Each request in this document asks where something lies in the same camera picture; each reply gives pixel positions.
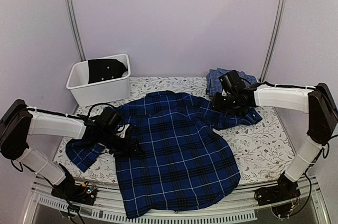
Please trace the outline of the dark blue plaid shirt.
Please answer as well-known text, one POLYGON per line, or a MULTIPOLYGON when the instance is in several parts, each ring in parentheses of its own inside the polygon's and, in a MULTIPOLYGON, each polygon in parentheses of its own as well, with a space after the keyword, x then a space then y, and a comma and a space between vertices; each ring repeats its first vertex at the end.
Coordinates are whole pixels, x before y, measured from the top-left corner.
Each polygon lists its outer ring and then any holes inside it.
POLYGON ((172 91, 147 94, 118 111, 142 150, 139 156, 115 159, 129 219, 150 209, 203 209, 229 195, 240 172, 218 131, 261 121, 253 108, 241 115, 219 113, 202 97, 172 91))

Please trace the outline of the white plastic bin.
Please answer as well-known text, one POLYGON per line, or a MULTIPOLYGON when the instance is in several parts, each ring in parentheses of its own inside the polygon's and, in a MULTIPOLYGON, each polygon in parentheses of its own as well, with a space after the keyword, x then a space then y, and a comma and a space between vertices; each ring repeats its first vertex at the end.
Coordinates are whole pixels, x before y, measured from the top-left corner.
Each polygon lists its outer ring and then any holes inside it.
POLYGON ((123 100, 131 94, 129 56, 122 53, 98 59, 116 59, 126 66, 127 72, 118 79, 88 83, 88 60, 74 64, 68 76, 66 88, 71 91, 79 106, 92 106, 99 102, 123 100))

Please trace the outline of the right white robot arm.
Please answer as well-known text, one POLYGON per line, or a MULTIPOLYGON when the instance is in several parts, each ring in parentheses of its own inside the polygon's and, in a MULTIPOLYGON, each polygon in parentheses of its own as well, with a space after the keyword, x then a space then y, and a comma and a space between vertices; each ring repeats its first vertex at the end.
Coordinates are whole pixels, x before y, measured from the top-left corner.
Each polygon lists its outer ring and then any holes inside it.
POLYGON ((284 172, 291 182, 298 181, 315 164, 337 127, 337 107, 329 86, 323 82, 315 86, 262 82, 245 87, 239 84, 214 94, 212 107, 233 114, 249 108, 275 109, 297 152, 284 172))

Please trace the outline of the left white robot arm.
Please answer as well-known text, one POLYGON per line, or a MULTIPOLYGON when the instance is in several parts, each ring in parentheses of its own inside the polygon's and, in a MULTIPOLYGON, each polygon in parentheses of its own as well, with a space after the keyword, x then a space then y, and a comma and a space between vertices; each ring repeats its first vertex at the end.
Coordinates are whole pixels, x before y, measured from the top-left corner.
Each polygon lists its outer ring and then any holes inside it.
POLYGON ((68 138, 65 152, 81 172, 87 171, 104 154, 116 158, 139 155, 142 150, 132 138, 132 125, 113 105, 103 106, 99 115, 92 115, 91 111, 85 115, 69 115, 37 109, 17 99, 1 118, 1 154, 46 177, 58 185, 58 191, 66 199, 73 200, 79 192, 75 184, 66 180, 67 170, 31 147, 29 138, 68 138))

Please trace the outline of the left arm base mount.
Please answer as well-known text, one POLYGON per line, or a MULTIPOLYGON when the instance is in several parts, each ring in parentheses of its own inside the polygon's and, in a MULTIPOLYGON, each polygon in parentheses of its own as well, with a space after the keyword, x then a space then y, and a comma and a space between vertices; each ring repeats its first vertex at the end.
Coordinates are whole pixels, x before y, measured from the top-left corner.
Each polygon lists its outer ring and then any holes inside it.
POLYGON ((97 196, 97 186, 87 181, 76 184, 73 180, 64 180, 54 185, 51 195, 60 199, 93 206, 97 196))

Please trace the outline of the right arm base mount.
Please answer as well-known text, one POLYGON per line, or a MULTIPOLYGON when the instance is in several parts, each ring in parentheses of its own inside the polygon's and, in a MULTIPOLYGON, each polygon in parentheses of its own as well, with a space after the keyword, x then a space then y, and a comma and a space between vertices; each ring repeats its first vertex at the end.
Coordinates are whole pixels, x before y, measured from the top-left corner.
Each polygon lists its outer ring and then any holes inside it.
POLYGON ((301 195, 297 182, 282 182, 274 186, 258 188, 254 199, 259 206, 272 205, 272 213, 278 218, 287 218, 296 208, 301 195))

